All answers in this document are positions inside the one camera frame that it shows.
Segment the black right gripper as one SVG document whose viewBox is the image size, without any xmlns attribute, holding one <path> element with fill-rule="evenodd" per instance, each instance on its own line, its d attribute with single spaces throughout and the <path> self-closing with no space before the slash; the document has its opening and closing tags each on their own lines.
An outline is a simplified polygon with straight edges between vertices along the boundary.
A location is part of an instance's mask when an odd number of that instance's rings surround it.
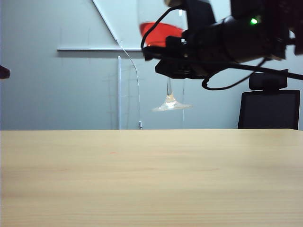
<svg viewBox="0 0 303 227">
<path fill-rule="evenodd" d="M 188 20 L 187 50 L 190 60 L 160 60 L 156 73 L 172 79 L 205 79 L 207 71 L 227 69 L 227 50 L 223 38 L 225 20 Z M 185 39 L 168 36 L 164 40 L 143 39 L 143 55 L 146 60 L 182 56 Z"/>
</svg>

